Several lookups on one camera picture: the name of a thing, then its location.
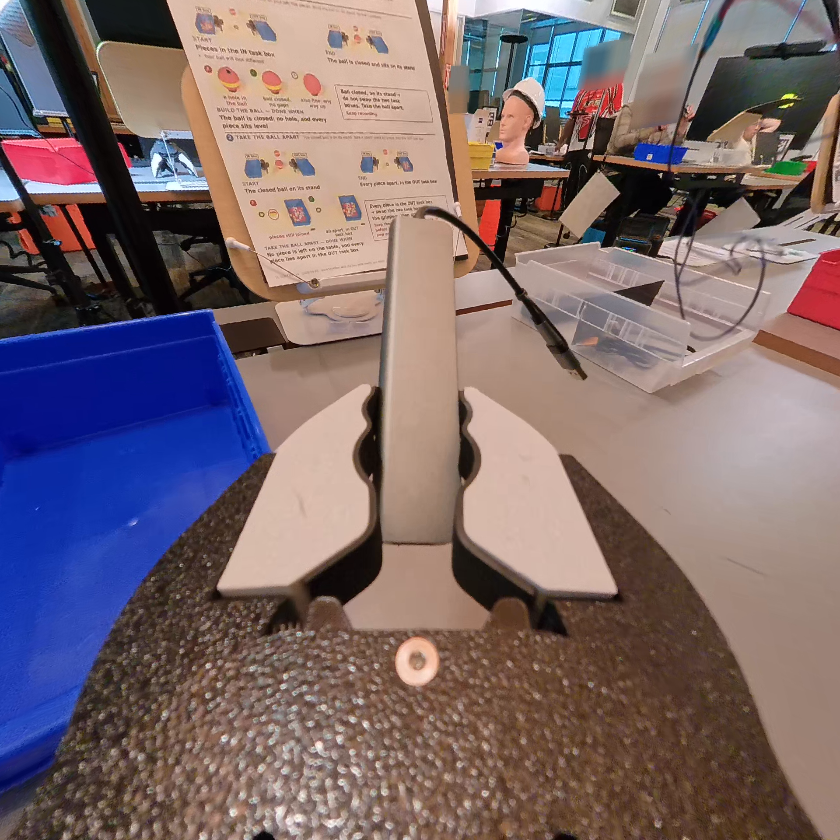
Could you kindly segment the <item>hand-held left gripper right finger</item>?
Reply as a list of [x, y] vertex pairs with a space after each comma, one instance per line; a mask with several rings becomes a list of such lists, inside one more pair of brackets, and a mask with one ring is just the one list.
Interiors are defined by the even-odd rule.
[[558, 629], [557, 602], [609, 602], [618, 585], [559, 452], [473, 386], [459, 396], [462, 485], [452, 568], [491, 612], [518, 603], [535, 629]]

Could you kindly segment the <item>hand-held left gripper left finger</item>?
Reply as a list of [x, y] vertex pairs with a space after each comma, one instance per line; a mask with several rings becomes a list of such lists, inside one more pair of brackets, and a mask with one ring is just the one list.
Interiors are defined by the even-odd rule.
[[373, 385], [356, 387], [277, 448], [217, 582], [221, 596], [276, 595], [308, 608], [323, 596], [345, 604], [375, 580], [378, 397]]

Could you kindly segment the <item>grey USB hub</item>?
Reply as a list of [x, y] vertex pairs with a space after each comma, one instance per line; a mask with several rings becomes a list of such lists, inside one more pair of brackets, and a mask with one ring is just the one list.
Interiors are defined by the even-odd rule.
[[396, 217], [388, 247], [381, 534], [386, 543], [444, 544], [452, 538], [460, 489], [454, 239], [435, 218]]

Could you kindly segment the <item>clear plastic organizer box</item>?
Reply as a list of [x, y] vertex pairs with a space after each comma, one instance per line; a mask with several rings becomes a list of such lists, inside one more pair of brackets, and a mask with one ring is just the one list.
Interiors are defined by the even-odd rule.
[[[579, 360], [649, 394], [708, 371], [743, 350], [763, 326], [771, 300], [767, 290], [687, 268], [680, 278], [679, 304], [670, 261], [597, 244], [517, 254], [512, 273]], [[664, 357], [624, 344], [617, 353], [603, 353], [601, 346], [573, 346], [583, 297], [651, 280], [663, 281], [654, 308], [674, 323], [675, 345], [672, 350], [665, 346]]]

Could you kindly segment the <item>grey desk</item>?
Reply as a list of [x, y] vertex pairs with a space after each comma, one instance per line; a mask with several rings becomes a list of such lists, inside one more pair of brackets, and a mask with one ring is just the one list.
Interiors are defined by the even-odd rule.
[[649, 395], [577, 381], [457, 280], [461, 381], [575, 457], [688, 576], [736, 655], [794, 792], [838, 838], [838, 377], [764, 347]]

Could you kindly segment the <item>blue plastic bin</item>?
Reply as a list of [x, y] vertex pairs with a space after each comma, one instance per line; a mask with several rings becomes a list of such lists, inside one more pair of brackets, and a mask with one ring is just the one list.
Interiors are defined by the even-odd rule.
[[43, 772], [144, 577], [270, 451], [209, 310], [1, 342], [1, 790]]

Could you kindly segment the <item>white stand base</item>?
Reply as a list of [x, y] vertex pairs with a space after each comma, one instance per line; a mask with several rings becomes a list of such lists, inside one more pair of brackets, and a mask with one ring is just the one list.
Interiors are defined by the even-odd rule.
[[300, 347], [366, 338], [382, 333], [384, 291], [364, 290], [278, 302], [276, 315], [286, 341]]

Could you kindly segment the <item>white paper sheet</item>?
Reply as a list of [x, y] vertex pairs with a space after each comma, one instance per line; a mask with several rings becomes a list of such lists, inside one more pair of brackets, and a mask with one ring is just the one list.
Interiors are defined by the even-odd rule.
[[659, 248], [658, 259], [675, 259], [688, 267], [733, 263], [739, 259], [788, 266], [815, 260], [822, 254], [818, 246], [816, 236], [801, 229], [759, 228], [720, 237], [668, 238]]

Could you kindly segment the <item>red plastic bin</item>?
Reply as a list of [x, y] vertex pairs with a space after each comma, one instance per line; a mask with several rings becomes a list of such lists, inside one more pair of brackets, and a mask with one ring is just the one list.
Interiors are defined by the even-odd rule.
[[839, 330], [839, 249], [818, 257], [787, 313]]
[[70, 138], [4, 140], [16, 174], [27, 182], [78, 185], [98, 180], [80, 142]]

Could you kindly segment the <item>orange box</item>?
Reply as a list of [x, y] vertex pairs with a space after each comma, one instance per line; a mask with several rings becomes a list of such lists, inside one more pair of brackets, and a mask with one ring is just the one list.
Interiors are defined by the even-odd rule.
[[62, 251], [82, 251], [76, 231], [81, 234], [85, 247], [96, 248], [78, 205], [43, 205], [39, 211], [52, 237], [59, 240]]

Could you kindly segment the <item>background table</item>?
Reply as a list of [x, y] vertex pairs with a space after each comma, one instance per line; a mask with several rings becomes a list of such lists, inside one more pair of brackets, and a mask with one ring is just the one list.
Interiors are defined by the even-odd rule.
[[[180, 179], [152, 177], [150, 167], [129, 170], [135, 190], [143, 203], [210, 203], [207, 181], [183, 176]], [[26, 192], [38, 205], [70, 205], [105, 203], [97, 182], [62, 185], [49, 182], [24, 181]]]

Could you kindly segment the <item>mannequin head with white helmet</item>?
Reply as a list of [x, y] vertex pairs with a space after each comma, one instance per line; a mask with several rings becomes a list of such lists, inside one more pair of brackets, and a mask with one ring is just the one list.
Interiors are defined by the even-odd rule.
[[499, 118], [500, 148], [496, 152], [499, 165], [526, 165], [529, 151], [526, 139], [543, 119], [545, 93], [542, 84], [531, 77], [521, 79], [503, 92]]

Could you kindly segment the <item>black tripod pole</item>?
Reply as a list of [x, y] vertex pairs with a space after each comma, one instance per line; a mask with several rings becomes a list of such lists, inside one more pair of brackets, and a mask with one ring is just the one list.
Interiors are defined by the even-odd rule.
[[136, 279], [158, 314], [181, 312], [182, 304], [62, 2], [24, 1], [23, 6]]

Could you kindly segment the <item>plain wooden board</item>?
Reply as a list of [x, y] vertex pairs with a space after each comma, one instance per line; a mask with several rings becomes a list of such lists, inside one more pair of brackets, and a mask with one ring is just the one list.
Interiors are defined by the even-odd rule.
[[182, 99], [183, 49], [106, 40], [97, 58], [122, 123], [153, 140], [191, 139]]

